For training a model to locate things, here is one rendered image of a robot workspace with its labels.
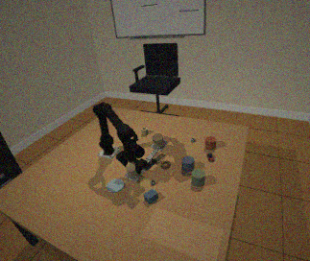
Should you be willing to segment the pale grey round disc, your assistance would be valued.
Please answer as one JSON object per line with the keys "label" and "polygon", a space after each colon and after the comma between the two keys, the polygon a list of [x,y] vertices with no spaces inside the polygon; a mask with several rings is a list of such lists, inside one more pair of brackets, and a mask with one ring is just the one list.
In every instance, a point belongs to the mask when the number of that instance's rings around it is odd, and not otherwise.
{"label": "pale grey round disc", "polygon": [[107,190],[110,193],[117,193],[124,187],[124,181],[120,178],[114,178],[107,184]]}

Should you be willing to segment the red round dish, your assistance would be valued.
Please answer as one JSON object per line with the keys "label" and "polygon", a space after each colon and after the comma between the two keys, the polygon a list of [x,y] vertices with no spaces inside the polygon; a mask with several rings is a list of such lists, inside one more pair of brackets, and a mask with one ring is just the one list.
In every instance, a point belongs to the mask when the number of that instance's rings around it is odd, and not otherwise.
{"label": "red round dish", "polygon": [[213,136],[208,136],[206,137],[205,140],[205,147],[209,150],[209,151],[213,151],[216,148],[216,138]]}

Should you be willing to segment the small blue block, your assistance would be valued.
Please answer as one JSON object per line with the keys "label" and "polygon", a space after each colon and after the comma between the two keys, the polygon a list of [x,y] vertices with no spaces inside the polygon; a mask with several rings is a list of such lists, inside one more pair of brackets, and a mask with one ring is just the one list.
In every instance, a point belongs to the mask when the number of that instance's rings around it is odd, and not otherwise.
{"label": "small blue block", "polygon": [[154,188],[150,189],[146,193],[144,193],[144,200],[148,203],[151,204],[155,200],[158,199],[158,193]]}

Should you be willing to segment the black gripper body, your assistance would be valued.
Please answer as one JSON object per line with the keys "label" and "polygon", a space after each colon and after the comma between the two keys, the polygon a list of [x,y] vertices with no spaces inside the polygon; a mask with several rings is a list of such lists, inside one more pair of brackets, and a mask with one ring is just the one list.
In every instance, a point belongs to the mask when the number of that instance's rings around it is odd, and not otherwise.
{"label": "black gripper body", "polygon": [[117,160],[126,160],[130,163],[135,163],[135,168],[138,169],[138,170],[143,170],[147,165],[148,165],[148,161],[147,160],[144,160],[144,159],[136,159],[135,156],[133,156],[131,153],[126,153],[124,151],[121,151],[119,154],[116,155],[116,159]]}

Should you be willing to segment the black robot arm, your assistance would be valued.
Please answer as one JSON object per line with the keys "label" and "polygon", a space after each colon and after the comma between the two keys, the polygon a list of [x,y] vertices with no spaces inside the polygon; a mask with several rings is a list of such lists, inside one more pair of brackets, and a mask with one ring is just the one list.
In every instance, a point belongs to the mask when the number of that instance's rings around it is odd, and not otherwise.
{"label": "black robot arm", "polygon": [[[107,119],[116,128],[118,138],[123,143],[124,152],[131,153],[136,158],[141,158],[144,155],[145,150],[136,144],[138,138],[134,130],[120,120],[108,103],[102,102],[94,106],[93,111],[100,121],[100,147],[103,150],[103,155],[112,155],[115,151],[112,147],[113,138],[108,133]],[[131,139],[132,137],[134,138]]]}

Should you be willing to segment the tan cup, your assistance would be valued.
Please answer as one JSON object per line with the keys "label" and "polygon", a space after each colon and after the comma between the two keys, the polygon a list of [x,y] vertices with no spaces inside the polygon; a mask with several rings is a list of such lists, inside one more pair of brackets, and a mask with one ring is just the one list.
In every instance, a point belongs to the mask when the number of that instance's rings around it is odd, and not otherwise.
{"label": "tan cup", "polygon": [[135,177],[138,176],[138,174],[137,174],[137,172],[135,170],[135,163],[133,163],[133,162],[132,163],[128,163],[126,165],[126,170],[127,170],[127,173],[129,175],[129,177],[135,178]]}
{"label": "tan cup", "polygon": [[155,147],[161,147],[164,145],[164,139],[163,139],[163,135],[161,133],[154,134],[152,139],[153,139]]}

